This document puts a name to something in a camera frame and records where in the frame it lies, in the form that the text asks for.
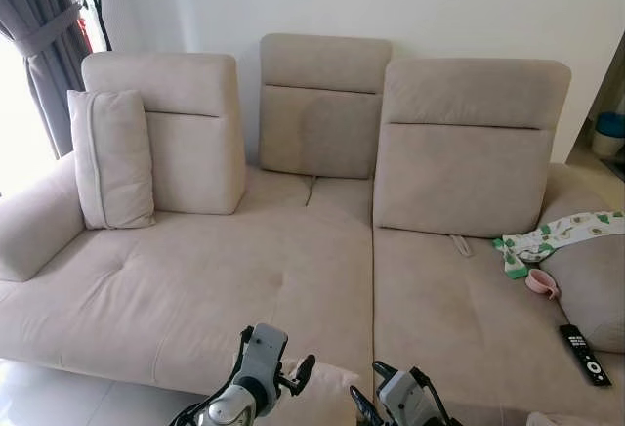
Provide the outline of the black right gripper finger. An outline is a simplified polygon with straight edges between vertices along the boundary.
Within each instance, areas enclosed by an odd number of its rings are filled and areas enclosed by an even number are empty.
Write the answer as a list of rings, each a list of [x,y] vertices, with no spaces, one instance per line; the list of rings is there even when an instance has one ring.
[[[350,398],[358,411],[357,425],[360,426],[384,426],[385,420],[380,416],[378,408],[356,386],[349,387]]]

